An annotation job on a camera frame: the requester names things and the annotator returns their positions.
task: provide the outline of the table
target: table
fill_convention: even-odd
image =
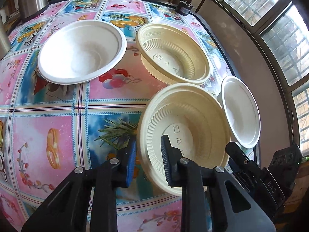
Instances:
[[[107,21],[124,32],[128,44],[123,59],[85,84],[45,81],[37,70],[42,44],[61,27],[84,19]],[[115,147],[125,147],[148,100],[166,86],[145,69],[134,41],[138,29],[151,22],[176,27],[205,49],[211,75],[202,87],[217,96],[223,78],[234,74],[224,50],[200,17],[183,17],[171,5],[153,0],[55,0],[10,34],[12,48],[0,61],[0,210],[18,231],[75,167],[94,168],[115,156]],[[102,143],[102,131],[112,128],[118,130],[117,139]],[[244,151],[253,159],[252,149]],[[130,188],[117,190],[117,204],[119,231],[179,231],[181,198],[154,187],[139,158]]]

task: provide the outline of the disposable bowl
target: disposable bowl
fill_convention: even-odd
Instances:
[[[127,48],[116,26],[98,20],[81,20],[52,34],[38,56],[38,70],[54,84],[79,84],[113,68]]]
[[[136,44],[146,69],[166,84],[201,85],[210,74],[204,50],[186,33],[161,23],[143,25]]]
[[[244,148],[253,148],[260,138],[261,119],[248,87],[239,78],[227,76],[222,81],[217,99],[226,114],[232,140]]]
[[[226,166],[225,146],[231,140],[227,119],[218,101],[201,87],[179,83],[163,88],[147,104],[138,123],[137,146],[146,176],[162,191],[182,196],[165,178],[161,136],[198,165]]]

